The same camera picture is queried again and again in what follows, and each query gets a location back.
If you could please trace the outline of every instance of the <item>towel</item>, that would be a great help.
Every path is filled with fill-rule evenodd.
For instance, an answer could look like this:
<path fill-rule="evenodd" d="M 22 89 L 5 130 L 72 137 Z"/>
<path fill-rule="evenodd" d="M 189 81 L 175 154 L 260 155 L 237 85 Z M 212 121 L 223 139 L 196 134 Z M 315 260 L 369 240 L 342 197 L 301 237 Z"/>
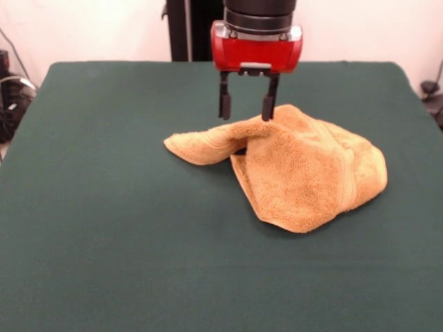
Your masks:
<path fill-rule="evenodd" d="M 175 133 L 164 144 L 195 165 L 230 158 L 258 219 L 295 233 L 315 230 L 386 188 L 385 158 L 369 140 L 290 104 L 274 112 L 268 122 L 256 116 Z"/>

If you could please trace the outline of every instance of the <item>green table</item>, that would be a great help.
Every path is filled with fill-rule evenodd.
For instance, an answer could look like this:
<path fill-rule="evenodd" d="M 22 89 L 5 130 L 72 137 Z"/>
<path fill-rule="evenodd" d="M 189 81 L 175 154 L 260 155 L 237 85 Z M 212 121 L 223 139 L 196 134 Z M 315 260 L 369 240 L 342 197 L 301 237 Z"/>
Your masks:
<path fill-rule="evenodd" d="M 266 79 L 231 82 L 257 115 Z M 163 146 L 222 123 L 212 64 L 52 66 L 0 167 L 0 331 L 443 331 L 443 135 L 402 70 L 302 63 L 284 103 L 380 147 L 386 191 L 285 232 Z"/>

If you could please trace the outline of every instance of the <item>black cable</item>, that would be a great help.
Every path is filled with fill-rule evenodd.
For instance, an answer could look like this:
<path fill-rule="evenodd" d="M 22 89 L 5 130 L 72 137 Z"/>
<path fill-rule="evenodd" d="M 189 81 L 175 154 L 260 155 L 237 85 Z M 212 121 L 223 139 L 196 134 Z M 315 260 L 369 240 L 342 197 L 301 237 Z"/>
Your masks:
<path fill-rule="evenodd" d="M 20 56 L 19 56 L 19 53 L 17 52 L 17 49 L 15 48 L 15 46 L 14 46 L 14 43 L 8 38 L 8 36 L 4 33 L 4 31 L 3 31 L 3 29 L 0 27 L 0 34 L 3 36 L 3 38 L 8 42 L 8 44 L 10 44 L 10 46 L 11 46 L 11 48 L 12 48 L 12 51 L 14 52 L 14 54 L 15 54 L 15 57 L 17 58 L 17 60 L 19 61 L 19 64 L 20 64 L 20 67 L 21 67 L 21 69 L 23 69 L 23 72 L 25 73 L 25 76 L 26 76 L 26 78 L 28 79 L 28 80 L 30 80 L 30 77 L 29 77 L 29 74 L 28 74 L 28 71 L 26 70 L 26 67 L 24 66 L 24 64 L 23 64 L 23 62 L 22 62 L 22 60 L 21 60 L 21 58 L 20 58 Z"/>
<path fill-rule="evenodd" d="M 443 72 L 443 60 L 440 63 L 440 69 L 438 71 L 437 79 L 435 80 L 437 83 L 440 81 L 440 78 L 442 78 L 442 72 Z"/>

